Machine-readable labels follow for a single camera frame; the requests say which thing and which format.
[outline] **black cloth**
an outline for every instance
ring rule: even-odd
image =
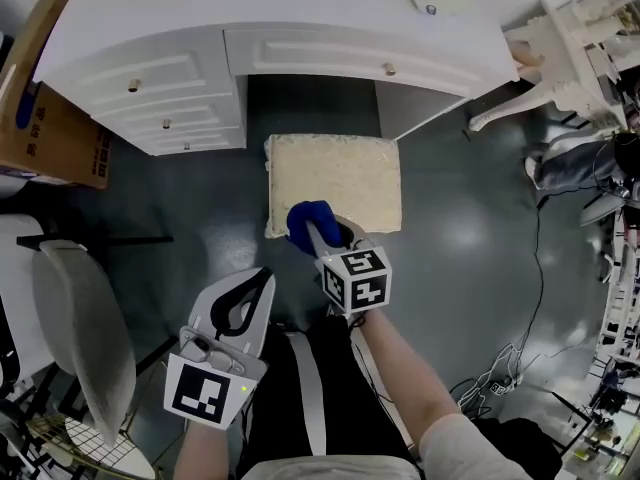
[[[346,319],[328,317],[306,334],[322,381],[327,455],[386,455],[413,463],[402,434],[360,371]],[[295,355],[289,339],[274,326],[267,332],[262,358],[269,370],[253,397],[239,478],[260,462],[311,455]]]
[[[533,480],[553,480],[562,469],[560,453],[551,438],[533,421],[476,419],[474,423],[502,455],[520,464]]]

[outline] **forearm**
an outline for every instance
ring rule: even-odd
[[[440,418],[459,412],[436,372],[398,334],[381,311],[368,311],[360,329],[380,378],[416,444]]]
[[[200,423],[189,423],[173,478],[223,480],[229,477],[227,433]]]

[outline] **person's foot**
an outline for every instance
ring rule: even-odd
[[[530,156],[525,158],[525,160],[524,160],[524,171],[527,173],[527,176],[529,176],[529,179],[531,180],[531,183],[533,183],[533,186],[536,187],[536,189],[540,190],[540,187],[536,183],[536,170],[537,169],[538,169],[538,162],[536,162]]]

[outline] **white desk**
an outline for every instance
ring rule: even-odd
[[[35,80],[163,155],[244,147],[247,75],[266,73],[375,80],[389,138],[518,79],[497,21],[480,11],[427,16],[411,0],[70,0]]]

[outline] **gray floor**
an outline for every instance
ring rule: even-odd
[[[558,130],[537,111],[497,121],[480,133],[463,133],[470,114],[513,91],[500,89],[400,141],[402,231],[375,237],[394,267],[387,314],[451,387],[484,372],[504,345],[521,338],[539,295],[536,195],[522,157]],[[151,158],[119,141],[106,191],[48,189],[63,194],[60,204],[77,209],[96,233],[175,237],[174,244],[121,248],[107,258],[140,356],[185,322],[201,289],[239,269],[268,265],[275,271],[277,318],[303,325],[323,306],[309,258],[284,239],[264,239],[262,144],[271,133],[377,135],[373,84],[262,77],[251,81],[249,108],[247,151]],[[597,333],[606,295],[586,242],[590,231],[577,225],[591,197],[563,195],[541,210],[545,292],[523,363],[536,354],[580,346],[553,359],[539,357],[516,392],[488,400],[503,418],[544,423],[545,413],[557,406],[548,390],[574,386],[587,372],[594,343],[576,343],[572,333],[580,328]],[[150,457],[181,430],[180,420],[160,408],[161,377],[154,376],[145,394],[137,426]],[[174,446],[164,457],[167,467],[176,452]]]

